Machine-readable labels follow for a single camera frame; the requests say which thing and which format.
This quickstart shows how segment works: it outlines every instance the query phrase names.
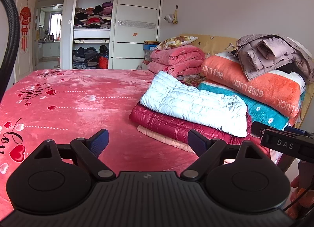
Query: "blue box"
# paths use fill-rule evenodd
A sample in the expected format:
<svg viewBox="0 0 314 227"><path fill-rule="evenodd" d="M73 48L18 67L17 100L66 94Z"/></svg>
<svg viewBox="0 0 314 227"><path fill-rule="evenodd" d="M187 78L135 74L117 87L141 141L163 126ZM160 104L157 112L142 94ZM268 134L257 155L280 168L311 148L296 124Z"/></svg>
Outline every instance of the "blue box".
<svg viewBox="0 0 314 227"><path fill-rule="evenodd" d="M143 44L143 49L144 50L149 50L149 51L152 51L155 49L155 47L157 46L155 44Z"/></svg>

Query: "black cable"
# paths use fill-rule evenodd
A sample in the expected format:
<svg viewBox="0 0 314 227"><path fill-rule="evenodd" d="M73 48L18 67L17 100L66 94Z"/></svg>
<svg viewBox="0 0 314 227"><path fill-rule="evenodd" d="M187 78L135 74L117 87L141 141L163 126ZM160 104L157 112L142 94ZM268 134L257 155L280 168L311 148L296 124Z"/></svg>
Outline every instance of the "black cable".
<svg viewBox="0 0 314 227"><path fill-rule="evenodd" d="M9 83L11 73L14 68L16 56L18 54L18 46L20 40L20 22L18 10L13 0L0 0L7 13L9 24L9 35L7 40L7 48L5 50L4 59L0 68L0 103L4 92Z"/></svg>
<svg viewBox="0 0 314 227"><path fill-rule="evenodd" d="M314 188L314 182L311 183L311 185L309 187L306 188L306 190L299 196L297 197L293 202L291 202L288 206L286 206L284 208L284 211L286 211L287 209L289 209L291 206L293 206L295 203L298 202L298 200L300 198L302 198L304 196L304 194L306 194L309 190L313 189Z"/></svg>

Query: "human hand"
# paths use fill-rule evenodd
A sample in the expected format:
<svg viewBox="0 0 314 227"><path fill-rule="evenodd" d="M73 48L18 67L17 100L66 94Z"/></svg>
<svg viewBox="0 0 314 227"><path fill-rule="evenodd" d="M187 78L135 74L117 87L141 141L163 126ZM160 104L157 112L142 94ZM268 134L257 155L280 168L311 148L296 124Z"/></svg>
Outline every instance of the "human hand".
<svg viewBox="0 0 314 227"><path fill-rule="evenodd" d="M291 195L290 201L293 202L298 196L300 196L306 189L299 188L299 176L293 179L291 187L296 188ZM292 219L296 219L299 215L299 211L302 207L309 208L314 204L314 190L309 190L304 194L294 205L287 209L286 213Z"/></svg>

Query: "orange item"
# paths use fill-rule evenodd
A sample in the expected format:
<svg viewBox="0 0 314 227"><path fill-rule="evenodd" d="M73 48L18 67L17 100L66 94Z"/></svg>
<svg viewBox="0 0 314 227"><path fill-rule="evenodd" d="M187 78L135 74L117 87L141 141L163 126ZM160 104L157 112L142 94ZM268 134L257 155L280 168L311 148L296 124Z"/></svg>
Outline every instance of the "orange item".
<svg viewBox="0 0 314 227"><path fill-rule="evenodd" d="M221 56L210 56L201 72L212 81L271 106L284 116L293 118L299 111L300 85L281 75L266 73L248 81L239 63Z"/></svg>
<svg viewBox="0 0 314 227"><path fill-rule="evenodd" d="M98 65L101 69L108 69L108 58L99 57L99 64Z"/></svg>

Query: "kitchen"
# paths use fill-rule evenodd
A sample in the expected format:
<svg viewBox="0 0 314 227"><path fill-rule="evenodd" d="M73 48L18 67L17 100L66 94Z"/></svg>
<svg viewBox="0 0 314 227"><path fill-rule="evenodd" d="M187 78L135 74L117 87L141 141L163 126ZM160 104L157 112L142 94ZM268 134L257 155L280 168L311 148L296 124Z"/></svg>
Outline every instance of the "kitchen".
<svg viewBox="0 0 314 227"><path fill-rule="evenodd" d="M34 70L60 69L63 1L36 1L35 33L33 33Z"/></svg>

